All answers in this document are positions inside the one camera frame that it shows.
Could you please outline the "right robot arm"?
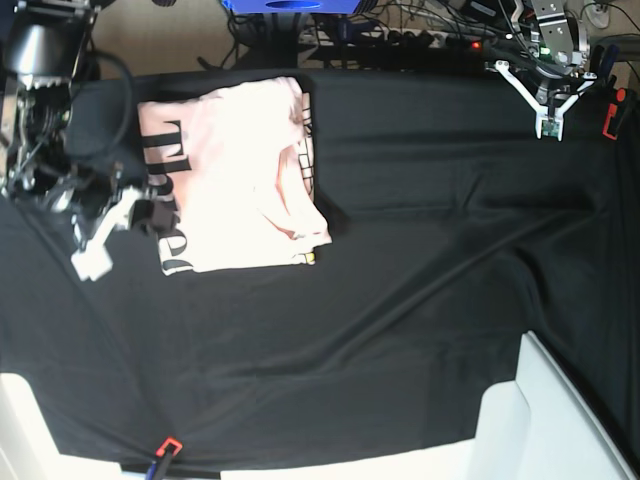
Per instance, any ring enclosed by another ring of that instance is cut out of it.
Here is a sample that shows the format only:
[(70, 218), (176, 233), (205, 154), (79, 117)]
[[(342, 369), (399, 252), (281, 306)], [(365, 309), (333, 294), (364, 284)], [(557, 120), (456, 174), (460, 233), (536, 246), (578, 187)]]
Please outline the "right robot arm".
[[(106, 243), (114, 231), (140, 227), (164, 233), (176, 216), (147, 180), (129, 181), (123, 166), (96, 169), (124, 140), (134, 119), (134, 79), (117, 56), (92, 45), (102, 6), (97, 1), (19, 1), (4, 45), (1, 92), (1, 194), (50, 214), (69, 216), (76, 250), (71, 263), (83, 281), (109, 273)], [(122, 118), (112, 138), (88, 153), (66, 149), (73, 104), (101, 62), (121, 75)]]

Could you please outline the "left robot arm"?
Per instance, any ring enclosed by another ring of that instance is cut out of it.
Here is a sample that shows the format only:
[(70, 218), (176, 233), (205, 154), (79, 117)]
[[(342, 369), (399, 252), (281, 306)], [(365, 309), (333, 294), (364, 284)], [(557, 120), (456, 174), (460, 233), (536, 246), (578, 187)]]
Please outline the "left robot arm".
[(517, 50), (497, 58), (491, 69), (535, 114), (537, 138), (563, 139), (565, 115), (596, 85), (589, 70), (591, 45), (583, 23), (562, 1), (498, 3)]

